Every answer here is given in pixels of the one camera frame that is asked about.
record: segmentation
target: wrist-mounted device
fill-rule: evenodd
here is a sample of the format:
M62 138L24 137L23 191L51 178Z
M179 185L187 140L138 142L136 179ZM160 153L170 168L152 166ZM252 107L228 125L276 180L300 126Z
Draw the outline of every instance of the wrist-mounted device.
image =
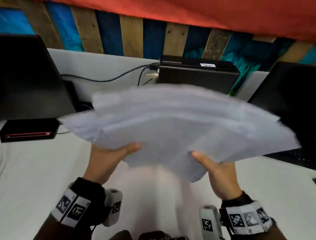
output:
M199 211L204 240L223 239L221 225L227 228L232 238L264 233L273 225L260 202L253 201L244 192L239 198L223 201L220 214L213 205L203 205Z
M119 219L123 194L116 189L104 189L100 184L77 178L59 199L51 215L70 227L107 227Z

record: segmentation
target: keyboard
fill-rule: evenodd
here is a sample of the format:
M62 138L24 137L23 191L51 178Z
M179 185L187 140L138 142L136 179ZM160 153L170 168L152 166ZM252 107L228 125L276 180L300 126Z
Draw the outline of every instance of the keyboard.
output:
M315 158L312 159L311 157L309 157L303 148L278 153L271 153L265 156L316 170Z

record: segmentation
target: hand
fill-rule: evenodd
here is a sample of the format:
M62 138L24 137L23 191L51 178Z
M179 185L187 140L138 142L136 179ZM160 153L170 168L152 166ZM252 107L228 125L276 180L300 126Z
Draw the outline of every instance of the hand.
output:
M220 199L231 200L242 194L234 162L215 163L208 156L195 151L191 155L209 172L212 189Z
M115 150L99 148L92 144L89 164L82 178L101 185L105 184L119 162L139 149L141 149L139 143L131 143Z

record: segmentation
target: wooden pallet wall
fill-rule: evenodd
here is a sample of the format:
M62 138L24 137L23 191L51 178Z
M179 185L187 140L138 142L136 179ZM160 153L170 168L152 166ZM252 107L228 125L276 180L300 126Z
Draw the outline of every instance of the wooden pallet wall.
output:
M21 9L35 34L42 37L49 48L64 49L58 30L45 4L33 0L0 0L0 7ZM103 54L104 49L95 11L71 6L71 11L86 52ZM143 57L143 19L119 16L124 56ZM182 56L189 26L167 23L163 54ZM231 31L211 29L202 58L220 60L229 43ZM274 42L274 37L254 36L254 41ZM296 41L277 61L300 62L314 43Z

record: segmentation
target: white paper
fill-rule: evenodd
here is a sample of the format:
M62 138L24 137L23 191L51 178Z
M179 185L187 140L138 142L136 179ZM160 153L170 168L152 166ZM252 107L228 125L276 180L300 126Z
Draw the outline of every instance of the white paper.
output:
M206 171L190 156L205 152L216 162L299 148L278 117L227 95L194 86L153 85L93 96L94 111L60 119L77 136L104 148L131 142L142 149L130 167L164 165L195 182Z

